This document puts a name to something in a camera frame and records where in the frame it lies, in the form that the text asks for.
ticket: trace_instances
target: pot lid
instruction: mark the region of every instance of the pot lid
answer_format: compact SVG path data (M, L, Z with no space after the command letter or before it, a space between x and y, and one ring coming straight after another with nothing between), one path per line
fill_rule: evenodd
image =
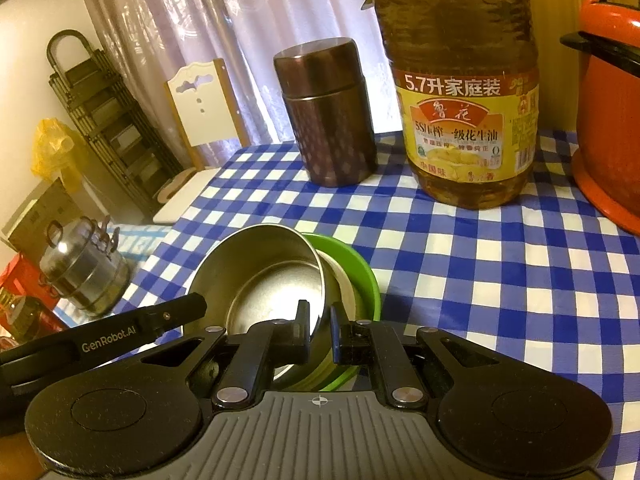
M86 216L62 227L54 220L47 227L45 238L49 247L40 260L40 270L48 280L58 279L78 259L97 229Z

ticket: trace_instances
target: plastic oil jug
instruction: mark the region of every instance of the plastic oil jug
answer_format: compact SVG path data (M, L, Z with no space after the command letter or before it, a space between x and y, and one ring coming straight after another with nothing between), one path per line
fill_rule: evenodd
M530 0L372 2L421 187L470 209L512 200L538 131Z

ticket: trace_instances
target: thermos lid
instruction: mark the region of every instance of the thermos lid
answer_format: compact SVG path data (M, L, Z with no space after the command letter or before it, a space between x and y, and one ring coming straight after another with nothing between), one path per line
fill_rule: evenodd
M273 57L282 92L289 98L331 94L364 79L351 38L328 38L292 46Z

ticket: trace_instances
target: red logo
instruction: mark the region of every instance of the red logo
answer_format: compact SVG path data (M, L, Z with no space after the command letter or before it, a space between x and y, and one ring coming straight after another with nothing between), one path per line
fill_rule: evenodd
M489 114L489 109L460 99L428 99L418 108L430 123L454 121L477 128Z

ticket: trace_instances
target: curtain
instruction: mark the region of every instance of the curtain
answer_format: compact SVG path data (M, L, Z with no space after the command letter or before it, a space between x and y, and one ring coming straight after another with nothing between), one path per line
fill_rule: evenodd
M373 10L364 0L85 0L103 47L164 140L190 166L164 93L164 82L194 61L225 60L253 143L293 138L273 56L295 44L353 38L377 131L401 128L398 102ZM219 166L239 147L199 149Z

